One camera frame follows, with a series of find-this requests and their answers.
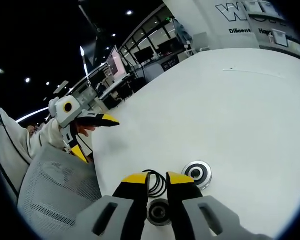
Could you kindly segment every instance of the window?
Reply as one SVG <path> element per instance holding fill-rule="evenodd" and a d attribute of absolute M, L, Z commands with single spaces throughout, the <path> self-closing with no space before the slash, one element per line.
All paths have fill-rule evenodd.
<path fill-rule="evenodd" d="M 131 38 L 129 41 L 126 43 L 126 47 L 130 50 L 133 48 L 133 46 L 136 45 L 135 41 Z"/>
<path fill-rule="evenodd" d="M 147 48 L 147 47 L 151 47 L 151 44 L 150 44 L 148 38 L 146 38 L 146 39 L 142 40 L 142 41 L 139 43 L 138 46 L 139 46 L 140 50 L 142 50 L 142 49 L 145 49 L 145 48 Z"/>
<path fill-rule="evenodd" d="M 140 39 L 144 38 L 145 34 L 144 31 L 142 31 L 142 29 L 139 29 L 134 35 L 133 35 L 133 39 L 138 42 Z"/>
<path fill-rule="evenodd" d="M 127 66 L 130 66 L 130 67 L 131 67 L 131 65 L 133 65 L 133 66 L 137 65 L 137 63 L 135 62 L 133 57 L 130 55 L 130 53 L 125 48 L 122 48 L 121 54 L 122 54 L 122 56 L 124 56 L 124 58 L 122 59 L 124 64 L 126 64 Z"/>
<path fill-rule="evenodd" d="M 165 21 L 167 18 L 171 18 L 173 14 L 170 12 L 169 8 L 164 7 L 156 14 L 161 22 Z"/>
<path fill-rule="evenodd" d="M 170 22 L 167 25 L 165 25 L 165 29 L 167 30 L 172 39 L 176 37 L 176 29 L 173 22 Z"/>
<path fill-rule="evenodd" d="M 158 49 L 158 45 L 163 44 L 164 42 L 169 40 L 169 38 L 163 28 L 160 28 L 158 31 L 155 31 L 154 33 L 152 33 L 149 36 L 149 38 L 156 49 Z"/>
<path fill-rule="evenodd" d="M 151 19 L 149 19 L 142 27 L 146 33 L 149 33 L 152 29 L 154 29 L 159 24 L 160 23 L 158 19 L 154 16 Z"/>

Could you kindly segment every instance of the office chair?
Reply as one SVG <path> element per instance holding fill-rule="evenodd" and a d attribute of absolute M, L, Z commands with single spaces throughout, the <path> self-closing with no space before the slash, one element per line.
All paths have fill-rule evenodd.
<path fill-rule="evenodd" d="M 199 52 L 208 51 L 210 46 L 207 32 L 194 35 L 190 48 L 190 50 L 185 51 L 185 54 L 187 54 L 188 57 L 191 57 Z"/>
<path fill-rule="evenodd" d="M 131 97 L 133 94 L 133 91 L 131 90 L 131 88 L 127 82 L 125 82 L 120 87 L 118 87 L 116 92 L 118 93 L 119 97 L 123 100 Z"/>

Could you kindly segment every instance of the metal ring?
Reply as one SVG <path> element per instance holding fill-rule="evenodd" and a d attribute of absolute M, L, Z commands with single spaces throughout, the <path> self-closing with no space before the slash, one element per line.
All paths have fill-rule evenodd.
<path fill-rule="evenodd" d="M 193 178 L 193 179 L 194 179 L 194 183 L 196 184 L 196 186 L 202 191 L 210 185 L 211 180 L 212 180 L 212 170 L 208 163 L 206 163 L 204 161 L 190 162 L 183 168 L 182 174 L 192 177 L 191 173 L 194 170 L 197 170 L 198 168 L 200 168 L 200 166 L 202 166 L 202 168 L 204 168 L 206 170 L 206 171 L 204 171 L 202 168 L 200 169 L 200 173 L 202 173 L 201 178 L 205 178 L 204 181 L 199 182 L 200 179 L 198 179 L 198 177 Z"/>
<path fill-rule="evenodd" d="M 161 215 L 156 215 L 156 210 L 161 211 Z M 162 227 L 169 225 L 171 220 L 168 201 L 159 198 L 150 202 L 147 206 L 147 219 L 154 226 Z"/>
<path fill-rule="evenodd" d="M 195 176 L 195 177 L 192 176 L 192 172 L 193 172 L 194 170 L 198 170 L 198 171 L 199 171 L 199 176 Z M 201 178 L 204 176 L 204 171 L 203 171 L 200 167 L 195 166 L 195 167 L 193 167 L 193 168 L 190 169 L 188 175 L 189 175 L 190 177 L 192 177 L 192 178 L 196 181 L 196 180 L 201 179 Z"/>

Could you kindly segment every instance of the black ceiling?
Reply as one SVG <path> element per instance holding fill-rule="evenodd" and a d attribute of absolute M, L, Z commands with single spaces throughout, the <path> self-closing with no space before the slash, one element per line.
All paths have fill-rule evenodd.
<path fill-rule="evenodd" d="M 84 77 L 80 46 L 94 41 L 96 33 L 79 5 L 102 30 L 97 54 L 105 56 L 110 53 L 105 46 L 120 46 L 162 3 L 162 0 L 0 1 L 0 68 L 5 71 L 0 74 L 0 107 L 18 119 L 47 107 L 63 81 L 69 81 L 71 87 Z M 134 14 L 127 16 L 127 10 Z"/>

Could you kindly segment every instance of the computer monitor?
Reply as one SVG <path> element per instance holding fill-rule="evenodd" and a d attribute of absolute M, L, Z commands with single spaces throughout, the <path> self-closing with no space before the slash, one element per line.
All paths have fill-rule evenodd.
<path fill-rule="evenodd" d="M 111 51 L 110 56 L 106 61 L 109 65 L 110 71 L 114 79 L 119 79 L 127 75 L 125 66 L 121 60 L 121 56 L 118 53 L 117 47 L 115 46 Z"/>
<path fill-rule="evenodd" d="M 159 49 L 157 52 L 162 55 L 168 55 L 180 50 L 185 50 L 185 47 L 178 41 L 176 37 L 158 45 L 158 48 Z"/>
<path fill-rule="evenodd" d="M 142 49 L 142 50 L 134 53 L 134 56 L 137 59 L 137 61 L 139 62 L 139 64 L 142 64 L 142 63 L 150 60 L 151 58 L 153 58 L 154 51 L 152 50 L 152 48 L 150 46 L 148 46 L 145 49 Z"/>

